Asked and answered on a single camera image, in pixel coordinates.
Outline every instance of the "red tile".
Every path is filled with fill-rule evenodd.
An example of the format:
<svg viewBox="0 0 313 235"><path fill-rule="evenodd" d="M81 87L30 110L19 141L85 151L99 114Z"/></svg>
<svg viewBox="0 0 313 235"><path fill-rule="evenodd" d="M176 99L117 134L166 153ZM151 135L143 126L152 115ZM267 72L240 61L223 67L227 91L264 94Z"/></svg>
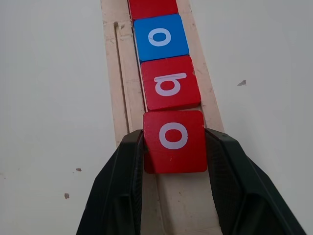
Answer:
<svg viewBox="0 0 313 235"><path fill-rule="evenodd" d="M190 56L144 62L141 73L149 111L187 109L201 102Z"/></svg>
<svg viewBox="0 0 313 235"><path fill-rule="evenodd" d="M200 111L147 112L143 133L147 173L204 172L207 169L203 114Z"/></svg>
<svg viewBox="0 0 313 235"><path fill-rule="evenodd" d="M177 14L176 0L129 0L133 21L170 14Z"/></svg>

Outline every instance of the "letter b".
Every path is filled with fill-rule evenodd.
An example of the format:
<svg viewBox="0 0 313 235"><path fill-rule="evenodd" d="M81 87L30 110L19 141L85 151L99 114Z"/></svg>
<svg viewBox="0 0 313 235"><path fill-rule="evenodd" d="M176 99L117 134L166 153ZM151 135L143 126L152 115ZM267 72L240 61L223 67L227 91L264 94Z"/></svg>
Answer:
<svg viewBox="0 0 313 235"><path fill-rule="evenodd" d="M186 78L187 74L183 73L176 73L172 75L166 75L161 77L155 77L156 82L156 93L161 96L172 96L177 94L180 91L180 83L178 82L179 79ZM173 82L174 87L170 90L164 90L161 87L163 82Z"/></svg>

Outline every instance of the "white surface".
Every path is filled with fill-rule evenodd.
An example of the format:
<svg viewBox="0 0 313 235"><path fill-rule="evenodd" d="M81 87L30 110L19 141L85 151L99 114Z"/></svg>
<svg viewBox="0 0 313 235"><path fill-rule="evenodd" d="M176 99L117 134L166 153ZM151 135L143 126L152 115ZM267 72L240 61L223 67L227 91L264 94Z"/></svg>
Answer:
<svg viewBox="0 0 313 235"><path fill-rule="evenodd" d="M0 1L0 234L76 234L114 150L100 1Z"/></svg>
<svg viewBox="0 0 313 235"><path fill-rule="evenodd" d="M313 234L313 1L191 3L225 131Z"/></svg>

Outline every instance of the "wooden track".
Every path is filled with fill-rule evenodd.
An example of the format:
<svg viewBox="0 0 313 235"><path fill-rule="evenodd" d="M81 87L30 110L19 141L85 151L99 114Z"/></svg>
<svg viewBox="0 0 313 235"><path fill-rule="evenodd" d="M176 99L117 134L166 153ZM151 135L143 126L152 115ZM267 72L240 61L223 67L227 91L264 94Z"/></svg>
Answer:
<svg viewBox="0 0 313 235"><path fill-rule="evenodd" d="M177 1L189 45L206 127L223 131L220 112L189 0ZM127 0L101 0L115 140L142 129L145 112L140 67ZM208 173L143 177L142 235L221 235Z"/></svg>

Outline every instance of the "blue block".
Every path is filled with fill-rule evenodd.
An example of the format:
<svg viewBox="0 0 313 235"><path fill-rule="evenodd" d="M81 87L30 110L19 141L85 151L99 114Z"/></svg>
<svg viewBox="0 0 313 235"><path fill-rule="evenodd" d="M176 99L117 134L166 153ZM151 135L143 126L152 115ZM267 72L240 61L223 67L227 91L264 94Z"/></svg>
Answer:
<svg viewBox="0 0 313 235"><path fill-rule="evenodd" d="M179 14L136 20L134 28L140 62L189 54Z"/></svg>

